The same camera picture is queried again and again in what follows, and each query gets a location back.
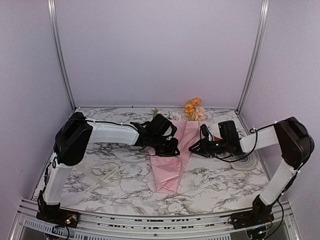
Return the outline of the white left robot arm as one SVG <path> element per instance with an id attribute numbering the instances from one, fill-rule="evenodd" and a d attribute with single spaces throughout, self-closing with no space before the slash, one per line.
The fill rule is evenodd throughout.
<path id="1" fill-rule="evenodd" d="M 53 223 L 63 219 L 60 199 L 63 187 L 72 168 L 84 158 L 87 146 L 93 143 L 115 143 L 152 148 L 156 156 L 175 157 L 180 154 L 177 127 L 161 114 L 144 123 L 116 123 L 93 120 L 80 111 L 74 112 L 55 135 L 53 152 L 55 158 L 52 172 L 45 177 L 44 189 L 40 191 L 38 211 Z"/>

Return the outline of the aluminium frame right post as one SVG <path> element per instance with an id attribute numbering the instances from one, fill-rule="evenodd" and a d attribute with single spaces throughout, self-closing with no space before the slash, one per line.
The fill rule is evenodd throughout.
<path id="1" fill-rule="evenodd" d="M 269 13 L 269 7 L 270 7 L 270 1 L 269 0 L 262 0 L 261 1 L 261 8 L 260 8 L 260 14 L 259 14 L 259 20 L 257 25 L 257 32 L 256 37 L 253 45 L 253 52 L 251 55 L 248 71 L 246 74 L 244 86 L 240 95 L 240 99 L 236 108 L 236 111 L 238 115 L 242 112 L 247 97 L 249 95 L 250 87 L 252 85 L 254 74 L 256 70 L 256 65 L 259 59 L 259 55 L 262 49 L 264 35 L 266 31 L 266 25 L 267 25 L 267 19 L 268 19 L 268 13 Z"/>

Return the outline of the orange bowl white inside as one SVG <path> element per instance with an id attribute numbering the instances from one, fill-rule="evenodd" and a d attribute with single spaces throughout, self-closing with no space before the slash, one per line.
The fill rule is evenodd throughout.
<path id="1" fill-rule="evenodd" d="M 221 134 L 220 134 L 219 125 L 218 125 L 217 123 L 212 124 L 212 125 L 209 127 L 209 131 L 210 131 L 210 133 L 212 134 L 214 141 L 220 141 L 220 140 L 223 139 L 223 138 L 221 137 Z"/>

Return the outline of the grey swirl ceramic plate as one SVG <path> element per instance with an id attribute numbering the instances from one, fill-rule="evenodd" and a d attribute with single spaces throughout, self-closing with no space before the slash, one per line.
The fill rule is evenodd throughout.
<path id="1" fill-rule="evenodd" d="M 245 157 L 247 154 L 236 155 L 231 158 L 232 161 L 237 160 L 231 163 L 231 167 L 237 171 L 251 171 L 256 168 L 259 161 L 259 156 L 256 151 L 251 153 L 249 156 Z"/>

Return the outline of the aluminium frame post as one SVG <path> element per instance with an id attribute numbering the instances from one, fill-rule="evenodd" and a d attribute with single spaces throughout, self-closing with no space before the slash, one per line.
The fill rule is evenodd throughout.
<path id="1" fill-rule="evenodd" d="M 261 1 L 261 8 L 260 8 L 260 14 L 259 14 L 259 20 L 257 25 L 257 32 L 256 37 L 253 45 L 253 52 L 251 55 L 248 71 L 246 74 L 244 86 L 240 95 L 240 99 L 236 108 L 236 111 L 238 115 L 242 112 L 247 97 L 249 95 L 250 87 L 252 85 L 254 74 L 256 70 L 256 65 L 259 59 L 259 55 L 262 49 L 264 35 L 266 31 L 266 25 L 267 25 L 267 19 L 268 19 L 268 13 L 269 13 L 269 7 L 270 7 L 270 1 L 269 0 L 262 0 Z"/>
<path id="2" fill-rule="evenodd" d="M 57 17 L 57 11 L 56 11 L 56 1 L 48 0 L 47 6 L 48 6 L 48 13 L 49 13 L 49 21 L 50 21 L 50 26 L 51 26 L 52 36 L 53 36 L 53 43 L 54 43 L 55 52 L 57 56 L 59 71 L 62 78 L 62 83 L 65 89 L 69 106 L 72 110 L 75 110 L 76 102 L 72 93 L 71 84 L 70 84 L 69 76 L 67 73 L 67 67 L 65 64 L 64 56 L 63 56 L 63 49 L 61 45 L 58 17 Z"/>

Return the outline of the cream ribbon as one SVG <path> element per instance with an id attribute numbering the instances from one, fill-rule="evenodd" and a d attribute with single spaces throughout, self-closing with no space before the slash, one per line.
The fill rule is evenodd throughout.
<path id="1" fill-rule="evenodd" d="M 120 165 L 116 162 L 108 162 L 91 167 L 78 164 L 75 167 L 93 181 L 93 184 L 83 191 L 85 194 L 89 194 L 99 187 L 117 187 L 121 184 Z"/>

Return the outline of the pink wrapping paper sheet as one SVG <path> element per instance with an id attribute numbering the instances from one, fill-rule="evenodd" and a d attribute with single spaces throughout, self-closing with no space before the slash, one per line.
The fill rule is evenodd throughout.
<path id="1" fill-rule="evenodd" d="M 191 152 L 189 147 L 199 140 L 200 123 L 198 121 L 171 121 L 177 131 L 174 137 L 178 139 L 178 156 L 161 157 L 155 155 L 155 150 L 148 149 L 150 162 L 154 174 L 157 193 L 174 194 L 177 192 Z"/>

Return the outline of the white flower bunch green leaves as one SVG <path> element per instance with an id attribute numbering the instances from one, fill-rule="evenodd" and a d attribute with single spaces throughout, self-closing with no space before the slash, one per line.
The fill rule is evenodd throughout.
<path id="1" fill-rule="evenodd" d="M 156 115 L 160 114 L 164 116 L 168 120 L 172 121 L 186 121 L 185 117 L 183 117 L 179 112 L 173 111 L 170 109 L 164 109 L 164 108 L 154 108 L 151 110 L 152 117 L 154 118 Z"/>

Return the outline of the aluminium front rail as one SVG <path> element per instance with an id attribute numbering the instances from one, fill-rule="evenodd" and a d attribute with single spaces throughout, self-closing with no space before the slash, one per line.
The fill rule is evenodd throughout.
<path id="1" fill-rule="evenodd" d="M 284 201 L 272 209 L 274 220 L 236 229 L 225 211 L 200 215 L 134 216 L 79 211 L 76 228 L 65 229 L 36 218 L 38 205 L 22 199 L 11 228 L 10 240 L 300 240 L 291 206 Z"/>

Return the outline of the aluminium frame left post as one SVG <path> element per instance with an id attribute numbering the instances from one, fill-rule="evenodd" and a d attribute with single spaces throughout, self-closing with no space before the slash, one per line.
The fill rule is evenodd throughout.
<path id="1" fill-rule="evenodd" d="M 75 110 L 76 102 L 72 93 L 71 84 L 70 84 L 69 76 L 67 73 L 67 67 L 65 64 L 64 56 L 63 56 L 63 49 L 61 45 L 58 17 L 57 17 L 57 11 L 56 11 L 56 1 L 48 0 L 47 6 L 48 6 L 48 13 L 49 13 L 49 21 L 50 21 L 50 26 L 51 26 L 52 36 L 53 36 L 53 43 L 54 43 L 55 52 L 57 56 L 59 71 L 62 78 L 62 83 L 65 89 L 69 106 L 72 110 Z"/>

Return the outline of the peach flower long green stem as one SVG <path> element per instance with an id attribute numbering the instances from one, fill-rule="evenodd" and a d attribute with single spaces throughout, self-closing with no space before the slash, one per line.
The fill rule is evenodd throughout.
<path id="1" fill-rule="evenodd" d="M 205 117 L 206 110 L 203 107 L 199 107 L 195 109 L 194 112 L 194 120 L 201 121 Z"/>

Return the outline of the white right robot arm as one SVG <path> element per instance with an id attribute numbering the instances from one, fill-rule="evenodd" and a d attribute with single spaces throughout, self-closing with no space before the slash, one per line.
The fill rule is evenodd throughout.
<path id="1" fill-rule="evenodd" d="M 310 159 L 315 142 L 303 123 L 292 116 L 270 125 L 254 128 L 251 134 L 240 137 L 235 122 L 227 120 L 218 123 L 219 140 L 215 140 L 209 128 L 200 126 L 200 139 L 189 147 L 191 153 L 206 158 L 216 158 L 223 162 L 229 157 L 240 160 L 258 152 L 266 160 L 277 160 L 278 166 L 268 185 L 257 197 L 257 203 L 248 212 L 247 219 L 258 224 L 267 216 L 265 206 L 272 206 L 286 192 L 295 180 L 300 169 Z"/>

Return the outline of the orange flower stem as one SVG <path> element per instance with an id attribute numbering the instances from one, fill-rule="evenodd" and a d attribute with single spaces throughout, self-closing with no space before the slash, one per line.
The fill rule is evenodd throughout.
<path id="1" fill-rule="evenodd" d="M 201 102 L 202 100 L 199 97 L 196 97 L 184 105 L 183 112 L 185 113 L 188 121 L 197 121 L 199 119 L 201 111 L 198 106 L 200 106 Z"/>

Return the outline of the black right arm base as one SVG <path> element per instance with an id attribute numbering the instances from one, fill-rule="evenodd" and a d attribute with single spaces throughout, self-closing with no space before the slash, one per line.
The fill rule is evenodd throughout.
<path id="1" fill-rule="evenodd" d="M 272 222 L 275 219 L 272 214 L 273 205 L 273 203 L 266 205 L 258 195 L 252 202 L 251 210 L 232 213 L 228 223 L 237 230 Z"/>

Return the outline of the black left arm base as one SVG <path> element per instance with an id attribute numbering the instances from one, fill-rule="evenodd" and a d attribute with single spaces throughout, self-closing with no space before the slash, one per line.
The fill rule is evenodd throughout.
<path id="1" fill-rule="evenodd" d="M 80 214 L 76 211 L 60 208 L 60 204 L 47 205 L 42 199 L 37 200 L 38 212 L 36 218 L 48 223 L 59 224 L 70 228 L 76 228 Z"/>

